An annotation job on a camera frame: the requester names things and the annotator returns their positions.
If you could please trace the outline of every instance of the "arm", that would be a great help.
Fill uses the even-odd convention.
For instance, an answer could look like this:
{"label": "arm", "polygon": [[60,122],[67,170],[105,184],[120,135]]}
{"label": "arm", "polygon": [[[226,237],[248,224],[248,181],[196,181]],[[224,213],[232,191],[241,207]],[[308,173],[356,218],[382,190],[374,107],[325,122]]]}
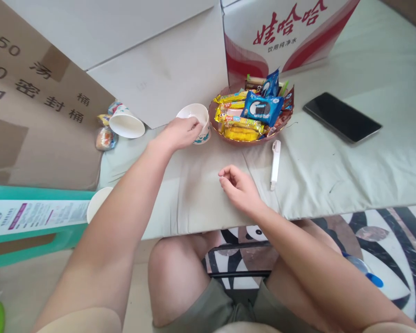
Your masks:
{"label": "arm", "polygon": [[343,256],[281,217],[260,199],[251,177],[235,166],[219,173],[231,202],[251,217],[307,294],[345,332],[381,322],[416,324]]}
{"label": "arm", "polygon": [[74,250],[34,332],[74,311],[114,310],[123,324],[135,250],[147,227],[166,166],[202,130],[197,119],[174,119],[152,140],[102,204]]}

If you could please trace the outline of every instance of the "snack package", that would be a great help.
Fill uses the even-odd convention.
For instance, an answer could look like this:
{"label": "snack package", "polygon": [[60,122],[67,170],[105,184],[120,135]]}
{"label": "snack package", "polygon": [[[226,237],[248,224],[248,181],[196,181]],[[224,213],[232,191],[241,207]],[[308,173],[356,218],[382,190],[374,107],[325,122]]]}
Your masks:
{"label": "snack package", "polygon": [[[262,87],[265,83],[266,79],[264,78],[258,78],[255,76],[250,76],[249,74],[246,77],[245,80],[245,90],[256,90],[256,94],[260,95],[262,92]],[[283,96],[283,94],[285,93],[285,91],[287,90],[287,86],[288,86],[289,81],[283,81],[283,82],[279,82],[279,92],[278,92],[278,96]]]}
{"label": "snack package", "polygon": [[102,126],[109,126],[112,115],[98,115],[97,121]]}
{"label": "snack package", "polygon": [[276,97],[279,92],[279,69],[276,69],[270,75],[267,76],[267,79],[262,87],[262,97],[270,98]]}
{"label": "snack package", "polygon": [[108,106],[108,114],[113,115],[120,104],[122,104],[122,102],[119,102],[117,99],[114,102],[112,102],[112,104]]}
{"label": "snack package", "polygon": [[116,146],[117,140],[118,135],[109,126],[102,127],[98,130],[96,148],[101,151],[111,150]]}
{"label": "snack package", "polygon": [[262,136],[260,121],[222,114],[219,117],[219,132],[226,138],[237,141],[254,141]]}
{"label": "snack package", "polygon": [[288,113],[291,110],[293,110],[293,108],[294,108],[294,86],[286,95],[285,100],[283,102],[282,112],[277,117],[274,126],[269,129],[267,136],[272,135],[274,132],[280,129],[279,127],[282,126],[282,124],[286,121],[288,117]]}
{"label": "snack package", "polygon": [[237,92],[235,94],[230,94],[230,95],[226,95],[226,96],[217,96],[214,99],[214,102],[216,103],[228,103],[228,102],[237,102],[237,101],[241,101],[244,100],[246,98],[246,94],[248,93],[248,91],[244,90],[242,92]]}
{"label": "snack package", "polygon": [[294,108],[294,86],[285,96],[282,111],[290,111]]}
{"label": "snack package", "polygon": [[216,109],[216,115],[214,120],[219,122],[219,115],[226,113],[230,116],[238,116],[242,114],[242,110],[245,107],[245,101],[231,102],[231,103],[220,103]]}
{"label": "snack package", "polygon": [[287,91],[288,83],[289,83],[288,80],[286,80],[285,82],[279,82],[280,90],[279,90],[279,93],[277,94],[278,96],[285,96],[284,94]]}
{"label": "snack package", "polygon": [[269,127],[273,127],[281,112],[283,101],[283,97],[266,99],[249,91],[245,100],[245,108],[240,116],[260,120]]}

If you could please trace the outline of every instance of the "pink bowl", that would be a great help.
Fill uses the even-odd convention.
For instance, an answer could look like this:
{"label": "pink bowl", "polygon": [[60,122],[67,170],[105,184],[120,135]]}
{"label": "pink bowl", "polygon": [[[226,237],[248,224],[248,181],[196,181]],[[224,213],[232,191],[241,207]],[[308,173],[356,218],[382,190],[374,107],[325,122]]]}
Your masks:
{"label": "pink bowl", "polygon": [[[243,88],[243,86],[244,86],[243,83],[238,83],[233,86],[228,86],[224,88],[219,94],[222,96],[225,96],[225,95],[229,95],[232,93],[237,93],[241,88]],[[265,142],[274,140],[275,138],[277,138],[277,134],[279,134],[279,132],[285,127],[285,125],[287,125],[288,121],[291,119],[291,116],[293,114],[293,110],[291,110],[290,112],[285,111],[283,114],[283,117],[284,117],[283,123],[276,129],[276,131],[273,134],[271,134],[270,136],[266,138],[263,138],[261,140],[256,140],[256,141],[237,141],[237,140],[225,138],[222,134],[220,134],[217,131],[219,123],[214,120],[217,106],[218,104],[212,101],[211,104],[209,105],[209,110],[208,110],[209,121],[211,122],[211,126],[214,129],[213,132],[215,132],[223,141],[229,144],[232,144],[234,146],[238,146],[238,147],[253,147],[253,146],[261,145],[261,144],[264,144]]]}

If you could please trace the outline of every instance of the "khaki shorts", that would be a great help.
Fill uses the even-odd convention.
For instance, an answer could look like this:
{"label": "khaki shorts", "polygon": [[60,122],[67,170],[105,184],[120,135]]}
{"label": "khaki shorts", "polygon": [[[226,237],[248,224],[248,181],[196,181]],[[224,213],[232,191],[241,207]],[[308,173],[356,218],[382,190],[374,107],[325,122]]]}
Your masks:
{"label": "khaki shorts", "polygon": [[183,315],[171,324],[154,328],[155,333],[200,332],[211,333],[235,321],[252,321],[274,327],[283,333],[318,333],[296,317],[261,282],[254,306],[234,304],[223,287],[211,279],[208,287]]}

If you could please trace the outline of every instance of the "white paper cup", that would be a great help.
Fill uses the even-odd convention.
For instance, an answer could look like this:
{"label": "white paper cup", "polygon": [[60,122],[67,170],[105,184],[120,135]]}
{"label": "white paper cup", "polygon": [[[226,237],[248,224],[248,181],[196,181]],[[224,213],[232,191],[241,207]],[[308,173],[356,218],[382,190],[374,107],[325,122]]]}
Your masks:
{"label": "white paper cup", "polygon": [[105,202],[106,198],[112,191],[112,187],[104,187],[103,189],[99,190],[94,196],[91,198],[89,202],[88,209],[86,210],[86,220],[88,224],[91,222],[94,215],[97,213],[100,206]]}
{"label": "white paper cup", "polygon": [[200,132],[193,144],[204,144],[211,137],[211,124],[209,123],[208,109],[203,104],[194,103],[187,105],[177,114],[177,118],[190,117],[196,117],[203,126],[202,132]]}
{"label": "white paper cup", "polygon": [[145,125],[133,116],[123,104],[119,105],[110,118],[110,128],[120,136],[135,139],[145,133]]}

